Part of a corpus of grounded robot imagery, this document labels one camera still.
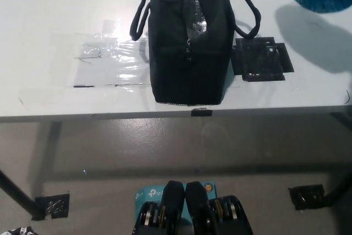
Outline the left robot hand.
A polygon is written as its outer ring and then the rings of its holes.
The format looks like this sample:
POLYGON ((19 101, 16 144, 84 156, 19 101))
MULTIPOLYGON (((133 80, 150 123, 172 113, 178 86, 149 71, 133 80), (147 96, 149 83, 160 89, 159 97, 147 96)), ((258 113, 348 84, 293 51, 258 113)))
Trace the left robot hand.
POLYGON ((10 229, 1 233, 1 235, 39 235, 33 230, 31 226, 18 227, 16 229, 10 229))

